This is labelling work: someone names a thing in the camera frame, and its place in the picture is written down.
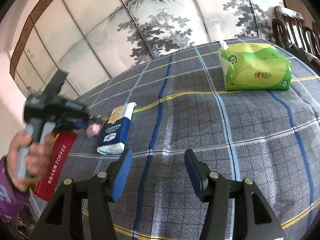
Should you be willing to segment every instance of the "metal screw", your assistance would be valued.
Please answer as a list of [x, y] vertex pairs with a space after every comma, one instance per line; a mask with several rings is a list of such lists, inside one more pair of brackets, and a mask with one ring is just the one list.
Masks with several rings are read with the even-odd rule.
[[219, 174], [213, 171], [213, 172], [210, 172], [209, 176], [213, 179], [216, 179], [217, 177], [219, 177]]
[[100, 171], [99, 173], [98, 173], [98, 177], [99, 178], [105, 178], [107, 176], [107, 173], [105, 172], [105, 171]]
[[72, 183], [72, 179], [69, 179], [69, 178], [67, 178], [67, 179], [65, 179], [64, 181], [63, 181], [63, 184], [64, 185], [70, 185]]
[[253, 180], [250, 179], [250, 178], [245, 178], [245, 179], [244, 179], [244, 182], [245, 182], [246, 184], [251, 185], [251, 184], [253, 183]]

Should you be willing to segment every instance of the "green tissue pack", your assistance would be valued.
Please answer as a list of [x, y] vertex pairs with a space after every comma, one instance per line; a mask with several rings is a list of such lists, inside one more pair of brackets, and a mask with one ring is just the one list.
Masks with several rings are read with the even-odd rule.
[[288, 90], [291, 61], [271, 44], [237, 43], [218, 50], [226, 90]]

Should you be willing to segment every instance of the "yellow stripe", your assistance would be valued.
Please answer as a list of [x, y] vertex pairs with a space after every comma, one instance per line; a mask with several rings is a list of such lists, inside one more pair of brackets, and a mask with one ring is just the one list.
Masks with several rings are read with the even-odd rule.
[[[299, 81], [306, 81], [306, 80], [312, 80], [312, 79], [317, 79], [317, 78], [320, 78], [319, 76], [312, 76], [312, 77], [305, 77], [305, 78], [297, 78], [297, 79], [292, 79], [291, 82], [296, 82], [297, 80]], [[232, 94], [232, 93], [237, 93], [237, 92], [240, 92], [239, 90], [234, 90], [234, 91], [217, 91], [216, 93], [218, 94]], [[138, 113], [138, 112], [141, 112], [141, 111], [145, 111], [147, 109], [150, 109], [154, 106], [157, 106], [160, 102], [164, 102], [164, 101], [167, 101], [167, 100], [171, 100], [171, 99], [174, 99], [174, 98], [177, 98], [177, 97], [180, 97], [180, 96], [183, 96], [183, 95], [188, 95], [188, 94], [202, 94], [202, 95], [205, 95], [205, 94], [212, 94], [212, 92], [181, 92], [181, 93], [177, 93], [177, 94], [173, 94], [173, 95], [169, 95], [169, 96], [166, 96], [164, 98], [161, 98], [160, 101], [155, 101], [147, 106], [144, 106], [142, 108], [139, 108], [139, 109], [135, 109], [133, 111], [133, 113]]]
[[312, 76], [312, 77], [305, 77], [305, 78], [297, 78], [299, 81], [305, 81], [305, 80], [312, 80], [312, 79], [317, 79], [320, 78], [319, 76]]
[[[234, 90], [234, 91], [217, 91], [216, 93], [218, 94], [231, 94], [231, 93], [237, 93], [237, 92], [240, 92], [239, 90]], [[160, 102], [165, 102], [165, 101], [168, 101], [168, 100], [172, 100], [174, 98], [177, 98], [177, 97], [180, 97], [180, 96], [183, 96], [183, 95], [189, 95], [189, 94], [201, 94], [201, 95], [210, 95], [212, 94], [212, 92], [181, 92], [181, 93], [177, 93], [177, 94], [173, 94], [173, 95], [169, 95], [169, 96], [166, 96], [164, 98], [161, 98], [160, 100], [157, 100], [147, 106], [144, 106], [142, 108], [139, 108], [139, 109], [135, 109], [133, 111], [133, 113], [138, 113], [138, 112], [141, 112], [141, 111], [145, 111], [147, 109], [150, 109], [154, 106], [157, 106]], [[109, 117], [106, 117], [106, 118], [103, 118], [104, 121], [107, 121], [109, 120]]]
[[[316, 208], [318, 205], [320, 205], [320, 198], [316, 202], [314, 202], [310, 207], [308, 207], [306, 210], [304, 210], [300, 214], [298, 214], [297, 216], [282, 223], [281, 224], [282, 229], [286, 229], [286, 228], [292, 226], [293, 224], [295, 224], [296, 222], [300, 221], [301, 219], [306, 217], [310, 213], [310, 211], [313, 210], [314, 208]], [[89, 213], [87, 211], [85, 211], [83, 209], [83, 212], [84, 212], [85, 216], [89, 217]], [[124, 234], [126, 236], [135, 236], [139, 240], [150, 240], [150, 239], [178, 240], [178, 239], [166, 238], [166, 237], [161, 237], [161, 236], [148, 236], [148, 235], [144, 235], [144, 234], [137, 233], [137, 232], [135, 232], [133, 234], [132, 230], [123, 228], [123, 227], [118, 226], [116, 224], [113, 224], [113, 226], [114, 226], [116, 232], [119, 232], [119, 233]]]
[[[211, 55], [211, 54], [214, 54], [214, 53], [218, 53], [218, 52], [210, 52], [210, 53], [207, 53], [207, 54], [203, 54], [203, 55], [201, 55], [201, 56], [204, 57], [204, 56], [208, 56], [208, 55]], [[198, 56], [187, 57], [187, 58], [184, 58], [184, 59], [180, 59], [180, 60], [177, 60], [177, 61], [173, 61], [173, 62], [171, 62], [171, 64], [175, 64], [175, 63], [178, 63], [178, 62], [181, 62], [181, 61], [184, 61], [184, 60], [188, 60], [188, 59], [192, 59], [192, 58], [197, 58], [197, 57], [198, 57]], [[167, 65], [169, 65], [169, 63], [164, 64], [164, 65], [161, 65], [161, 66], [159, 66], [159, 67], [155, 67], [155, 68], [146, 70], [145, 73], [146, 73], [146, 72], [150, 72], [150, 71], [152, 71], [152, 70], [156, 70], [156, 69], [158, 69], [158, 68], [165, 67], [165, 66], [167, 66]], [[112, 84], [111, 86], [108, 86], [108, 87], [104, 88], [103, 90], [94, 93], [93, 95], [87, 97], [86, 99], [91, 98], [91, 97], [93, 97], [93, 96], [95, 96], [95, 95], [98, 95], [99, 93], [103, 92], [104, 90], [106, 90], [106, 89], [108, 89], [108, 88], [113, 87], [114, 85], [117, 85], [117, 84], [119, 84], [119, 83], [121, 83], [121, 82], [123, 82], [123, 81], [127, 81], [127, 80], [129, 80], [129, 79], [131, 79], [131, 78], [134, 78], [134, 77], [137, 77], [137, 76], [140, 76], [140, 75], [141, 75], [141, 73], [136, 74], [136, 75], [134, 75], [134, 76], [132, 76], [132, 77], [126, 78], [126, 79], [124, 79], [124, 80], [122, 80], [122, 81], [119, 81], [119, 82], [117, 82], [117, 83], [114, 83], [114, 84]]]
[[307, 209], [305, 209], [304, 211], [302, 211], [300, 214], [296, 215], [295, 217], [291, 218], [290, 220], [284, 222], [281, 224], [283, 229], [286, 229], [290, 226], [292, 226], [293, 224], [295, 224], [296, 222], [300, 221], [301, 219], [303, 219], [304, 217], [306, 217], [309, 212], [316, 208], [318, 205], [320, 204], [320, 199], [318, 199], [316, 202], [314, 202], [311, 207], [308, 207]]

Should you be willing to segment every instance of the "table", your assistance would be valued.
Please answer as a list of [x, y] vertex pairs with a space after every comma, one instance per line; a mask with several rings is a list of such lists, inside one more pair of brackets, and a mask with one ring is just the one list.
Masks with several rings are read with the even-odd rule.
[[[227, 41], [239, 42], [267, 41]], [[132, 169], [123, 195], [110, 204], [118, 239], [199, 238], [207, 204], [196, 198], [186, 173], [187, 148], [228, 179], [254, 179], [289, 239], [300, 239], [319, 211], [319, 76], [276, 47], [292, 62], [288, 91], [225, 91], [219, 48], [213, 42], [162, 56], [79, 98], [102, 117], [137, 103], [127, 138]], [[99, 155], [97, 143], [78, 135], [59, 183], [88, 179], [117, 159]], [[226, 239], [232, 210], [230, 200]], [[87, 239], [89, 215], [84, 202]]]

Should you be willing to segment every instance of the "blue label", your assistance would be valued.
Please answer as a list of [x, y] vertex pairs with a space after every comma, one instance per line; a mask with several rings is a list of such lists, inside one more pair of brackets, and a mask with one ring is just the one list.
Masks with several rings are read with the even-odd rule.
[[123, 117], [115, 123], [107, 123], [103, 128], [99, 147], [113, 145], [116, 143], [125, 143], [127, 140], [130, 119]]

